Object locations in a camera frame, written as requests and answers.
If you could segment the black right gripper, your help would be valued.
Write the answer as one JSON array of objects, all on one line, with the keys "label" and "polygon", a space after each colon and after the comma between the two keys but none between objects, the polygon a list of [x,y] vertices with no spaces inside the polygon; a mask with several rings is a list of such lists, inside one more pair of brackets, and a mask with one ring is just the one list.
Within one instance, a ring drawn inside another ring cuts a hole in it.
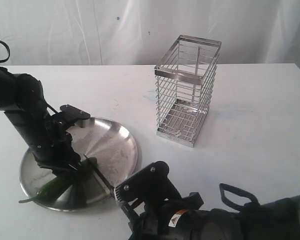
[{"label": "black right gripper", "polygon": [[187,197],[137,198],[132,204],[120,200],[116,188],[110,185],[110,193],[117,206],[129,219],[131,240],[176,240],[179,234],[177,222],[188,211],[196,211],[204,201],[200,194],[191,192]]}]

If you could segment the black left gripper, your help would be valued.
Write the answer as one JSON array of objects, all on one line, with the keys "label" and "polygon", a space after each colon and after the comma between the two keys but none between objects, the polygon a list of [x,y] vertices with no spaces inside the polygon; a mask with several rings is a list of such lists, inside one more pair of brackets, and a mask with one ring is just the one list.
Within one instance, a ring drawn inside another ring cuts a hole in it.
[{"label": "black left gripper", "polygon": [[64,185],[78,182],[81,157],[72,147],[72,136],[50,114],[30,115],[31,147],[39,167],[52,170]]}]

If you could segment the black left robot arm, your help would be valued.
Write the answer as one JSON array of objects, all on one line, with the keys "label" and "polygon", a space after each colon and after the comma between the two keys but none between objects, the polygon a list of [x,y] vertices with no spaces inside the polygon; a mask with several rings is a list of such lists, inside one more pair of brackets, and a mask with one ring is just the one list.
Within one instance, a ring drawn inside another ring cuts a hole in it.
[{"label": "black left robot arm", "polygon": [[0,111],[26,142],[39,167],[76,181],[83,174],[83,165],[67,130],[79,120],[88,120],[90,114],[62,105],[50,115],[48,107],[39,80],[0,68]]}]

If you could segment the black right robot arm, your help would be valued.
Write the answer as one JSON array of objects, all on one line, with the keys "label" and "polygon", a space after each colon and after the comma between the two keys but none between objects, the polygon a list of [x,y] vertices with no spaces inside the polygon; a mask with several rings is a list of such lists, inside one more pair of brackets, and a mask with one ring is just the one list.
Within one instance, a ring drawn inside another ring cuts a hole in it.
[{"label": "black right robot arm", "polygon": [[192,192],[182,197],[172,184],[114,189],[114,198],[129,219],[132,240],[300,240],[300,195],[260,205],[249,192],[219,186],[232,211],[202,210]]}]

